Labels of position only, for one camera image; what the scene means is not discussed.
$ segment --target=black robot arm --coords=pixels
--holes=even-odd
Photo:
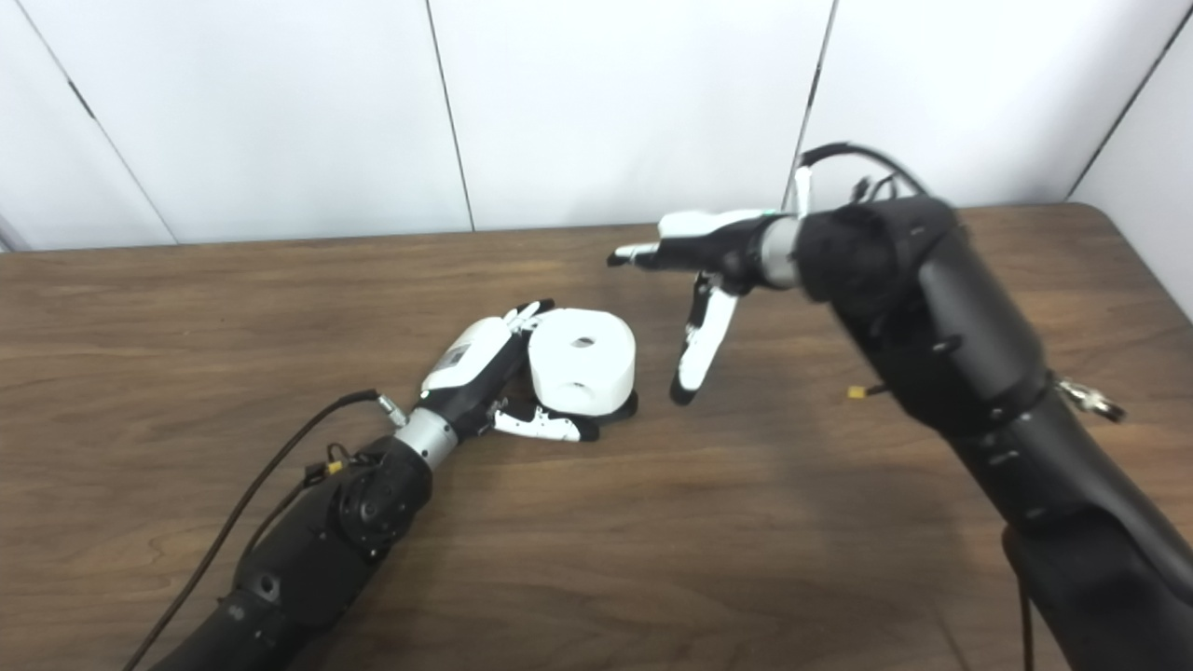
[[[914,195],[858,190],[846,207],[809,214],[811,166],[840,154],[876,159],[891,171],[883,181],[902,179]],[[659,244],[622,247],[608,263],[698,270],[734,295],[802,287],[828,303],[883,387],[941,435],[1006,519],[1007,556],[1070,666],[1193,671],[1193,553],[1063,396],[1115,421],[1121,410],[1053,375],[956,213],[898,164],[829,144],[805,153],[795,178],[795,214],[721,221],[731,239],[661,226]]]
[[[317,464],[321,468],[310,472],[310,481],[304,482],[309,488],[296,490],[293,499],[288,497],[279,507],[284,513],[277,524],[259,543],[251,542],[237,565],[231,591],[153,669],[282,670],[308,642],[330,629],[431,499],[434,468],[460,442],[495,426],[507,401],[502,389],[525,367],[530,334],[540,315],[552,307],[554,302],[544,298],[518,306],[503,318],[482,319],[465,330],[424,380],[409,417],[372,392],[345,396],[308,423],[265,474],[305,431],[347,399],[378,400],[400,427],[354,455]],[[557,420],[569,429],[557,439],[583,439],[579,421]],[[286,509],[290,500],[293,503]],[[239,504],[229,524],[242,509]],[[214,556],[224,536],[217,537],[209,556]],[[206,562],[200,564],[126,670],[140,661]]]

